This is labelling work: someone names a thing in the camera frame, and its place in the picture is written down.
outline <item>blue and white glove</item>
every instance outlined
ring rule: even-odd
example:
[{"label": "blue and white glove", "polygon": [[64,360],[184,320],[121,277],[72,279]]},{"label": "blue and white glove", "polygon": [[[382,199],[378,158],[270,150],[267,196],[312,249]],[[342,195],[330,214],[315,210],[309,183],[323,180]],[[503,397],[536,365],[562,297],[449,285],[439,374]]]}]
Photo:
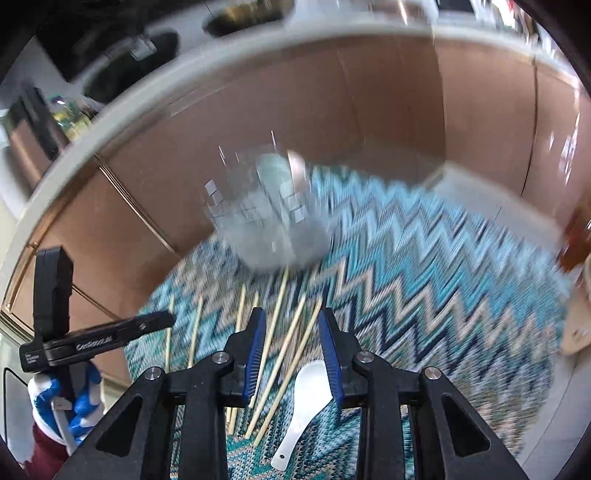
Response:
[{"label": "blue and white glove", "polygon": [[[86,364],[86,380],[74,402],[74,413],[69,429],[80,445],[86,435],[105,414],[105,404],[100,398],[102,377],[93,363]],[[39,429],[53,441],[65,445],[57,428],[51,401],[60,396],[61,386],[57,378],[47,374],[35,374],[28,384],[29,397],[33,405],[33,419]]]}]

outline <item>black cable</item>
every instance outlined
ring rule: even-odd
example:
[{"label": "black cable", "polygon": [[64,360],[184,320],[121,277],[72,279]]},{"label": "black cable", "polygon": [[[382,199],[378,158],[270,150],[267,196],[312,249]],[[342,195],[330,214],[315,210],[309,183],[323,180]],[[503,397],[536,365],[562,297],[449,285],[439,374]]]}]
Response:
[{"label": "black cable", "polygon": [[25,387],[27,386],[27,382],[19,377],[12,368],[4,367],[4,370],[2,371],[2,392],[4,393],[4,398],[2,399],[2,418],[4,419],[4,440],[8,445],[8,425],[6,422],[6,372],[10,372]]}]

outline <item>black clamp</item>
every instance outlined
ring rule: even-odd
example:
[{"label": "black clamp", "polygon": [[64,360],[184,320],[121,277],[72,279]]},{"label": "black clamp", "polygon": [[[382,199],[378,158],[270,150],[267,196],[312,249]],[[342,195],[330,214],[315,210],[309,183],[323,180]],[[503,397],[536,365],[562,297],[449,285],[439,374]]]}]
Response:
[{"label": "black clamp", "polygon": [[408,405],[416,480],[527,480],[441,370],[401,370],[362,351],[332,309],[318,321],[331,392],[339,406],[362,409],[357,480],[404,480],[401,405]]},{"label": "black clamp", "polygon": [[178,479],[225,480],[225,407],[244,408],[256,387],[267,321],[252,310],[223,351],[166,374],[148,368],[64,464],[56,480],[170,478],[174,426],[184,405]]}]

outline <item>red sleeve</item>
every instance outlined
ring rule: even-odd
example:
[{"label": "red sleeve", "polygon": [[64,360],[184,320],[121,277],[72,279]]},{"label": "red sleeve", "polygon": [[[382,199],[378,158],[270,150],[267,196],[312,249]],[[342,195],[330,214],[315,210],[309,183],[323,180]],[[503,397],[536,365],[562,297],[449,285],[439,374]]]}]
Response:
[{"label": "red sleeve", "polygon": [[25,462],[25,471],[31,480],[51,480],[68,460],[66,447],[47,437],[37,425],[33,425],[33,438],[33,456]]}]

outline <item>zigzag patterned rug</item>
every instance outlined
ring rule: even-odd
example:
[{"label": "zigzag patterned rug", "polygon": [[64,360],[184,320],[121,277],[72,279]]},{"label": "zigzag patterned rug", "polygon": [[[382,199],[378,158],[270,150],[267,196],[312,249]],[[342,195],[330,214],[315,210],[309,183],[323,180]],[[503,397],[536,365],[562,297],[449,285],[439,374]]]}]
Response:
[{"label": "zigzag patterned rug", "polygon": [[[324,295],[340,327],[355,332],[364,348],[400,368],[441,368],[516,454],[551,385],[566,313],[569,284],[555,269],[553,256],[423,189],[345,169],[315,168],[311,181],[327,206],[333,247],[320,264],[290,275],[284,321],[263,383],[299,296],[307,293],[307,319]],[[182,369],[199,295],[205,304],[196,361],[224,347],[234,330],[243,283],[246,311],[258,291],[270,312],[280,282],[280,273],[249,272],[224,240],[212,235],[172,270],[142,313],[166,309],[174,295],[171,369]],[[126,348],[132,378],[163,365],[164,335],[154,333]],[[318,358],[322,353],[314,332],[301,364]],[[259,426],[276,392],[277,386]],[[353,477],[359,412],[339,413],[334,402],[307,428],[287,471],[271,467],[292,409],[293,381],[258,448],[243,439],[252,412],[240,411],[237,434],[227,442],[233,480]],[[408,422],[404,434],[407,478],[412,478]]]}]

